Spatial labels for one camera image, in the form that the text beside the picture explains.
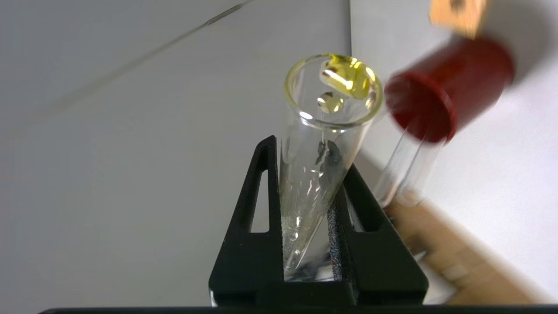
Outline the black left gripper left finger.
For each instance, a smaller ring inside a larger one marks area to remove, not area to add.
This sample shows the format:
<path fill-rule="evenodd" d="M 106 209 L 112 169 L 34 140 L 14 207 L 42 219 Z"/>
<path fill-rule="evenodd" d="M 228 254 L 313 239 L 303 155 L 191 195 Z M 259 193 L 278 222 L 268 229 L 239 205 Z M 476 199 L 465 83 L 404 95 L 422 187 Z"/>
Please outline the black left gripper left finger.
<path fill-rule="evenodd" d="M 257 144 L 208 281 L 213 306 L 257 304 L 261 291 L 284 281 L 276 159 L 276 137 L 267 137 Z M 252 233 L 265 171 L 268 173 L 269 229 Z"/>

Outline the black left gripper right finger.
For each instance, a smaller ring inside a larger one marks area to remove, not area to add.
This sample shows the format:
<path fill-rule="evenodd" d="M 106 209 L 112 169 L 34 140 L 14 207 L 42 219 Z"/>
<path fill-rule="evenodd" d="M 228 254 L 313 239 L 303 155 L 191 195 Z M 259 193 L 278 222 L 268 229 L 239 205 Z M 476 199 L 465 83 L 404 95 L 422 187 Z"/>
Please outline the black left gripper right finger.
<path fill-rule="evenodd" d="M 355 165 L 327 211 L 333 277 L 356 305 L 422 305 L 429 287 Z"/>

